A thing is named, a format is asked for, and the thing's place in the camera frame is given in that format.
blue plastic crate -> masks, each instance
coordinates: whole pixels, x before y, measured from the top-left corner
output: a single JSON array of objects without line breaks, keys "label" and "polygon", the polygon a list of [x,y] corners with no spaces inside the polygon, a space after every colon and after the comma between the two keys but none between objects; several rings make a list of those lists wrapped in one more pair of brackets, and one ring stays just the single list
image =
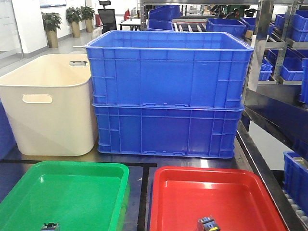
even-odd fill
[{"label": "blue plastic crate", "polygon": [[6,117],[2,102],[0,101],[0,159],[3,158],[14,146],[16,141]]},{"label": "blue plastic crate", "polygon": [[300,140],[299,138],[295,138],[292,149],[302,158],[308,160],[308,143]]},{"label": "blue plastic crate", "polygon": [[166,32],[173,32],[172,30],[161,30],[161,29],[152,29],[152,28],[147,28],[147,31],[166,31]]},{"label": "blue plastic crate", "polygon": [[308,58],[308,50],[295,50],[301,58]]},{"label": "blue plastic crate", "polygon": [[274,24],[278,29],[282,30],[284,26],[284,21],[284,14],[277,14]]},{"label": "blue plastic crate", "polygon": [[264,58],[262,61],[262,65],[261,65],[259,80],[260,81],[268,80],[272,73],[272,68],[273,68],[273,65]]},{"label": "blue plastic crate", "polygon": [[236,19],[208,18],[206,31],[228,32],[236,37],[243,37],[246,25]]},{"label": "blue plastic crate", "polygon": [[253,48],[227,33],[110,31],[86,45],[94,103],[238,108]]},{"label": "blue plastic crate", "polygon": [[308,11],[296,11],[292,26],[297,30],[308,30]]},{"label": "blue plastic crate", "polygon": [[300,100],[304,103],[308,103],[308,59],[303,59],[303,81]]},{"label": "blue plastic crate", "polygon": [[180,5],[167,5],[150,10],[149,19],[171,21],[181,17]]},{"label": "blue plastic crate", "polygon": [[284,190],[308,214],[308,164],[294,152],[284,153]]},{"label": "blue plastic crate", "polygon": [[295,42],[308,42],[308,30],[291,29],[291,39]]},{"label": "blue plastic crate", "polygon": [[[256,18],[241,18],[241,21],[247,26],[247,30],[255,30]],[[270,23],[268,35],[271,35],[274,27],[274,24]]]},{"label": "blue plastic crate", "polygon": [[171,21],[149,19],[148,24],[149,24],[149,29],[174,31],[173,24]]},{"label": "blue plastic crate", "polygon": [[[277,55],[278,55],[278,50],[268,50],[266,58],[271,62],[271,64],[275,65]],[[300,55],[298,53],[294,52],[292,49],[287,48],[287,50],[285,52],[285,57],[286,58],[300,58]]]},{"label": "blue plastic crate", "polygon": [[94,104],[99,152],[232,158],[243,108],[110,107]]},{"label": "blue plastic crate", "polygon": [[303,79],[302,61],[297,58],[285,58],[280,74],[284,80],[301,81]]}]

red plastic tray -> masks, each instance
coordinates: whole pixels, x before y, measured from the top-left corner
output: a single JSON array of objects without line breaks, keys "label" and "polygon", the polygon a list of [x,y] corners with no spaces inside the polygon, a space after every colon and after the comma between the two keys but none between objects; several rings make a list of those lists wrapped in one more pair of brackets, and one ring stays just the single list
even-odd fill
[{"label": "red plastic tray", "polygon": [[150,231],[195,231],[213,216],[222,231],[285,231],[261,180],[236,169],[162,167],[155,173]]}]

crate handle hole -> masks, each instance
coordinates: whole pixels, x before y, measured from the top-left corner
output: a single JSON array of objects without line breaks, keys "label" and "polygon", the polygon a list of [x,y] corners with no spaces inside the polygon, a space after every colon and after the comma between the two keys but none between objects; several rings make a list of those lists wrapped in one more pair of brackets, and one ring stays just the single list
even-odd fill
[{"label": "crate handle hole", "polygon": [[52,103],[52,96],[45,94],[24,94],[25,103]]},{"label": "crate handle hole", "polygon": [[69,61],[70,66],[88,66],[87,61]]}]

plant pot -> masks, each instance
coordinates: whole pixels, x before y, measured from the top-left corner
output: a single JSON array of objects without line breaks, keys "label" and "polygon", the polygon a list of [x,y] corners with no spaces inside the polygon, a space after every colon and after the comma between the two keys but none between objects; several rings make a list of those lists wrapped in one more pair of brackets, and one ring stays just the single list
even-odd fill
[{"label": "plant pot", "polygon": [[58,35],[57,31],[46,31],[47,41],[50,48],[58,47]]},{"label": "plant pot", "polygon": [[72,27],[72,33],[74,38],[79,38],[80,37],[80,28],[79,28],[79,22],[72,22],[71,23]]},{"label": "plant pot", "polygon": [[86,29],[88,33],[92,33],[93,31],[93,22],[92,19],[85,19]]}]

small electronic component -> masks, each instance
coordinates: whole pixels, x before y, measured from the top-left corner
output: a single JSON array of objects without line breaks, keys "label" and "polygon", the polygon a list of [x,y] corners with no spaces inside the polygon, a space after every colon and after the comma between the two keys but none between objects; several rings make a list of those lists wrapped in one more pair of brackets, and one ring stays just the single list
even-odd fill
[{"label": "small electronic component", "polygon": [[60,231],[60,225],[59,223],[44,224],[41,231]]},{"label": "small electronic component", "polygon": [[212,217],[204,217],[198,220],[198,231],[220,231],[220,227]]}]

